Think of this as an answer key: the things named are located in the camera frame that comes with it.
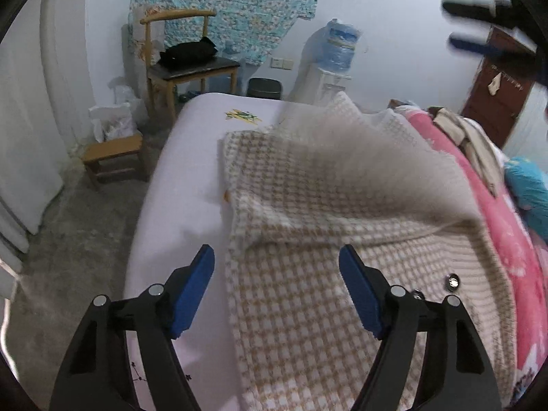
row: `wooden door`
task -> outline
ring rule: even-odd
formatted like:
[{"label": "wooden door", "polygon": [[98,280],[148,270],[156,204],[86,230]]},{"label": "wooden door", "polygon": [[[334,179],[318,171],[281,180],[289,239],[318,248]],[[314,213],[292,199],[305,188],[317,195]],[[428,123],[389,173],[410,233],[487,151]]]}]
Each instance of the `wooden door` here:
[{"label": "wooden door", "polygon": [[[498,48],[529,51],[504,31],[494,28],[489,43]],[[500,89],[492,96],[488,86],[501,73]],[[533,82],[517,79],[501,71],[491,60],[484,59],[462,115],[476,120],[489,138],[502,148],[529,96]]]}]

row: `beige plaid blanket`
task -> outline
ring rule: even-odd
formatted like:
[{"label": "beige plaid blanket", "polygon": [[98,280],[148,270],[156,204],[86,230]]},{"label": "beige plaid blanket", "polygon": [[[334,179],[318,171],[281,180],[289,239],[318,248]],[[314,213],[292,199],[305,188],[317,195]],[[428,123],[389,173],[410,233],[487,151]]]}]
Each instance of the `beige plaid blanket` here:
[{"label": "beige plaid blanket", "polygon": [[[375,130],[356,111],[340,94],[291,134],[225,139],[228,301],[248,409],[346,410],[357,398],[379,342],[339,273],[344,244],[428,300],[442,301],[445,276],[457,273],[507,403],[515,306],[465,176],[394,122]],[[413,403],[424,344],[419,335],[400,409]]]}]

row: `wooden stool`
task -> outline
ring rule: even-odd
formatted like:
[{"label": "wooden stool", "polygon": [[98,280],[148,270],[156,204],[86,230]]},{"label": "wooden stool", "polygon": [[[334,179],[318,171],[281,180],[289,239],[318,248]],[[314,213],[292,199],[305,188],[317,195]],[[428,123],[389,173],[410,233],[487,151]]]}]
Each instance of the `wooden stool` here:
[{"label": "wooden stool", "polygon": [[[100,162],[102,160],[128,156],[131,154],[137,155],[137,158],[139,159],[139,164],[137,166],[118,168],[109,171],[101,170]],[[104,176],[137,173],[141,174],[144,180],[149,180],[149,160],[146,154],[146,146],[143,143],[141,135],[123,137],[122,139],[114,139],[101,144],[90,145],[82,157],[82,162],[96,189],[99,189],[99,178]]]}]

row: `chair backrest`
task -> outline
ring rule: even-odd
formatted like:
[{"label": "chair backrest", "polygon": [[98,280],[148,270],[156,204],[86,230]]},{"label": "chair backrest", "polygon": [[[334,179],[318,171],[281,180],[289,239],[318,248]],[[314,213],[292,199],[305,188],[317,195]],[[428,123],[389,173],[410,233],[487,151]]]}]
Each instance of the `chair backrest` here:
[{"label": "chair backrest", "polygon": [[204,17],[204,27],[202,29],[202,37],[207,36],[207,27],[209,17],[215,17],[217,11],[202,11],[199,9],[167,9],[159,11],[142,18],[139,23],[145,25],[145,64],[146,68],[150,68],[152,64],[152,40],[150,38],[150,23],[164,20],[179,20],[180,18]]}]

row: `electrical outlet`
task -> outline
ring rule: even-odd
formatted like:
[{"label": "electrical outlet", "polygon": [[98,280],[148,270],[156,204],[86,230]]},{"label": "electrical outlet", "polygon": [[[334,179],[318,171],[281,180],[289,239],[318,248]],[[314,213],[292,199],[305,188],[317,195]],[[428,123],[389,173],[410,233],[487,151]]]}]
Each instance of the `electrical outlet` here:
[{"label": "electrical outlet", "polygon": [[293,60],[284,59],[283,60],[283,69],[284,70],[292,70],[293,69]]},{"label": "electrical outlet", "polygon": [[272,58],[272,61],[270,62],[271,68],[278,68],[281,70],[283,68],[283,59],[274,59]]}]

